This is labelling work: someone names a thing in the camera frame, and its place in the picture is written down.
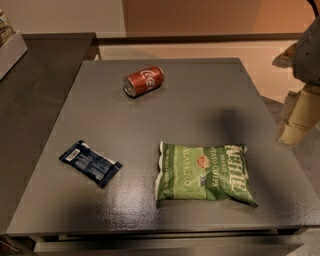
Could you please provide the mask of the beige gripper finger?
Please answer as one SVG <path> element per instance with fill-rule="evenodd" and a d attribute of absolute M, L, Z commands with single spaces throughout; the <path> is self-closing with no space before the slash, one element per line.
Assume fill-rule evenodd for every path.
<path fill-rule="evenodd" d="M 297 44 L 289 46 L 284 52 L 279 54 L 272 61 L 272 65 L 279 68 L 291 68 L 293 66 L 293 58 L 296 52 Z"/>
<path fill-rule="evenodd" d="M 282 108 L 277 141 L 297 145 L 319 121 L 320 87 L 306 84 L 299 92 L 290 91 Z"/>

